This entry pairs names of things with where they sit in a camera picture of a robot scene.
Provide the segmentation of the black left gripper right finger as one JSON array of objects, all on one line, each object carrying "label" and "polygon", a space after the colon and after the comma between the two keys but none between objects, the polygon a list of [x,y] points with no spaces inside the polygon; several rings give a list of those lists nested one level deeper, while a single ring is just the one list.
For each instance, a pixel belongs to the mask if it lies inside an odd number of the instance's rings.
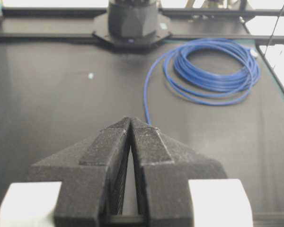
[{"label": "black left gripper right finger", "polygon": [[190,179],[225,179],[222,164],[131,118],[138,211],[149,227],[191,227]]}]

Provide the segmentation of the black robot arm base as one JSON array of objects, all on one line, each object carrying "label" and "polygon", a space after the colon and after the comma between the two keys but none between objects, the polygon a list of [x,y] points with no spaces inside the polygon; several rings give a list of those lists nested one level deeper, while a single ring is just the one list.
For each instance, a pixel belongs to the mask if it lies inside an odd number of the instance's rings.
[{"label": "black robot arm base", "polygon": [[93,36],[117,48],[146,48],[171,36],[170,19],[155,0],[110,0],[94,18]]}]

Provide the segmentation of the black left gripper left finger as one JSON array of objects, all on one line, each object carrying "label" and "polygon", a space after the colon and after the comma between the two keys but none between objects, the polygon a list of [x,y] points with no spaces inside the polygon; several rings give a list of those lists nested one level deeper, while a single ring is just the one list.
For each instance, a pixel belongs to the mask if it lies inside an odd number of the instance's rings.
[{"label": "black left gripper left finger", "polygon": [[125,117],[31,165],[28,182],[61,182],[54,225],[98,227],[101,215],[123,211],[130,151],[130,118]]}]

